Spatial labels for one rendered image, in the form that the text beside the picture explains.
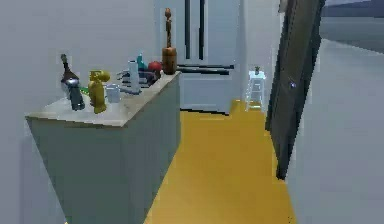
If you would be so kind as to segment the yellow dispenser bottle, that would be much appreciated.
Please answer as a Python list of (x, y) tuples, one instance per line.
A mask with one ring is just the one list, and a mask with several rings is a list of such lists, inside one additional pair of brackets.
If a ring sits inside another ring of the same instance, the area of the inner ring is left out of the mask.
[(110, 73), (106, 70), (92, 70), (89, 75), (88, 91), (90, 104), (95, 114), (106, 110), (103, 83), (110, 80)]

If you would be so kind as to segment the white stool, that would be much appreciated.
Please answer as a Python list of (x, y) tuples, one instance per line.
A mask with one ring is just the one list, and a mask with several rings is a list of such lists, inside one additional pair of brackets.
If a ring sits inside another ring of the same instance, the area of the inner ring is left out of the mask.
[(260, 109), (263, 106), (263, 98), (265, 94), (265, 79), (263, 71), (250, 71), (248, 86), (246, 90), (246, 107), (249, 109)]

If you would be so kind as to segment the teal bottle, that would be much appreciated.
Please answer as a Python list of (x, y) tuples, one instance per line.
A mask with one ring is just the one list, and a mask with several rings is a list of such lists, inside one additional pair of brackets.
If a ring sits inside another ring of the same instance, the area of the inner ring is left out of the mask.
[(140, 53), (138, 56), (137, 56), (137, 64), (138, 64), (138, 69), (139, 70), (147, 70), (148, 69), (148, 66), (145, 64), (144, 60), (143, 60), (143, 54)]

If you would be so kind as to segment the dark room door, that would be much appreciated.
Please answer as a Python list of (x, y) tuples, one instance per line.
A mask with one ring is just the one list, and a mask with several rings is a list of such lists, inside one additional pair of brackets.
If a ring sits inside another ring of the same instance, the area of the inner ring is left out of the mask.
[(316, 64), (325, 0), (288, 0), (276, 59), (265, 129), (277, 158), (276, 177), (286, 178)]

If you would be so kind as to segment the dark glass bottle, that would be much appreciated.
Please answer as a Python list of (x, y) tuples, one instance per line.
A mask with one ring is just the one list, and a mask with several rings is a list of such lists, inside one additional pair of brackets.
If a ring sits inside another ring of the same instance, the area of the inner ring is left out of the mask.
[(80, 92), (80, 82), (78, 76), (73, 73), (69, 67), (67, 56), (61, 55), (61, 60), (64, 67), (63, 77), (61, 83), (65, 86), (67, 98), (71, 101), (71, 108), (74, 111), (83, 110), (85, 104), (82, 94)]

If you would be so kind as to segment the dark dish rack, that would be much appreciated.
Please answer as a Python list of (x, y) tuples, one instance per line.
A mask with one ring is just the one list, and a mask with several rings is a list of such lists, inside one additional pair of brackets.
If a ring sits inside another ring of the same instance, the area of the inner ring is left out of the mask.
[[(120, 82), (120, 90), (122, 92), (132, 92), (132, 72), (130, 70), (123, 70), (117, 74), (117, 80)], [(149, 70), (139, 70), (139, 86), (141, 88), (149, 88), (152, 86), (158, 79), (158, 75)]]

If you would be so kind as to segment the brown wooden pepper mill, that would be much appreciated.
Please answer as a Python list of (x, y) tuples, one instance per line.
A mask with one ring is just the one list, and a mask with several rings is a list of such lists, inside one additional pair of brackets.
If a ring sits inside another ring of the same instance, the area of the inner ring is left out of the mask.
[(166, 17), (166, 47), (162, 49), (162, 63), (163, 63), (163, 72), (167, 75), (173, 75), (176, 72), (177, 67), (177, 51), (176, 48), (172, 46), (172, 35), (171, 35), (171, 9), (165, 9)]

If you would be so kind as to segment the grey kitchen counter cabinet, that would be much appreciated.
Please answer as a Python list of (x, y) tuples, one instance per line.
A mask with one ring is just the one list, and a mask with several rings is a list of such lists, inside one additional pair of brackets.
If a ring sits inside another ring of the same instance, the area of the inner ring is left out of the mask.
[(181, 74), (96, 114), (62, 98), (26, 116), (68, 224), (143, 224), (180, 143)]

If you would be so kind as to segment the red apple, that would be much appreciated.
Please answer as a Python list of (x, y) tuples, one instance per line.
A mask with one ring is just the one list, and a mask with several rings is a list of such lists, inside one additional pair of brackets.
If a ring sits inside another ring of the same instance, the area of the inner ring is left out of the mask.
[(155, 73), (155, 75), (160, 78), (161, 77), (161, 70), (162, 70), (162, 64), (158, 61), (152, 61), (148, 64), (148, 69)]

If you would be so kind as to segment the white fridge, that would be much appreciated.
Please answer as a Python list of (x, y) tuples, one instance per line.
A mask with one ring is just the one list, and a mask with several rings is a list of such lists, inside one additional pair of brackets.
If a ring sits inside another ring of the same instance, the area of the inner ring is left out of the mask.
[(241, 0), (205, 0), (204, 59), (199, 59), (199, 0), (190, 0), (190, 59), (185, 58), (184, 0), (154, 0), (157, 44), (166, 46), (165, 9), (171, 9), (177, 68), (228, 70), (229, 75), (180, 72), (180, 108), (228, 114), (238, 91)]

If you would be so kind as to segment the white tall dispenser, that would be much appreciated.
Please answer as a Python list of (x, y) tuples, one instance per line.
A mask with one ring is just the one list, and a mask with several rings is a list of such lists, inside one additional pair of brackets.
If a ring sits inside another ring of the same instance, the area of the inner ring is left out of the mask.
[(131, 89), (134, 93), (140, 93), (140, 76), (138, 73), (138, 64), (136, 61), (131, 60), (128, 62), (129, 72), (130, 72), (130, 83)]

